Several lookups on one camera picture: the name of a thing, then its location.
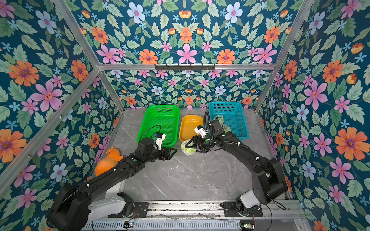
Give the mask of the green custard apple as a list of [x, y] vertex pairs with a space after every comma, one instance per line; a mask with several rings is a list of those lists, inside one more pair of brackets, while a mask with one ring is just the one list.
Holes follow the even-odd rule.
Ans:
[[184, 153], [186, 155], [192, 155], [196, 152], [196, 149], [195, 148], [190, 148], [190, 147], [186, 147], [184, 146]]

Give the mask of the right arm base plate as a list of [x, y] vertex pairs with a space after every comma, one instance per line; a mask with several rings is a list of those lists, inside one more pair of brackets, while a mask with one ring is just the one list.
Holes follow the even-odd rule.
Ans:
[[242, 203], [236, 201], [224, 201], [220, 204], [224, 210], [225, 217], [262, 217], [263, 212], [260, 205], [251, 208], [246, 208]]

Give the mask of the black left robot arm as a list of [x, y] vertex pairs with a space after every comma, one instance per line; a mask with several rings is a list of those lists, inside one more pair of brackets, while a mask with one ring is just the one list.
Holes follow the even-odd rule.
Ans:
[[158, 148], [154, 141], [145, 138], [138, 143], [134, 153], [92, 180], [77, 186], [66, 184], [57, 194], [47, 216], [47, 224], [59, 231], [80, 231], [89, 222], [93, 200], [117, 183], [130, 178], [145, 167], [147, 162], [170, 160], [176, 149]]

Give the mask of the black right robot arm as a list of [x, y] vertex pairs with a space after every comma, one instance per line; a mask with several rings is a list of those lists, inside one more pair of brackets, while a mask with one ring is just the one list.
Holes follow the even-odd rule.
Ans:
[[219, 120], [213, 120], [204, 127], [194, 129], [194, 136], [186, 148], [194, 145], [197, 152], [207, 153], [219, 148], [238, 159], [251, 173], [251, 189], [236, 199], [236, 210], [246, 214], [257, 205], [267, 205], [288, 190], [282, 166], [276, 159], [268, 159], [257, 154], [243, 144], [232, 132], [226, 132]]

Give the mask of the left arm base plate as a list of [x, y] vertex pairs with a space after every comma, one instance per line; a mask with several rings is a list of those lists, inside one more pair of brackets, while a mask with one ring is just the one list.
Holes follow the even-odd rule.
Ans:
[[147, 202], [130, 202], [124, 207], [123, 211], [118, 214], [108, 215], [109, 218], [145, 218], [148, 212], [149, 203]]

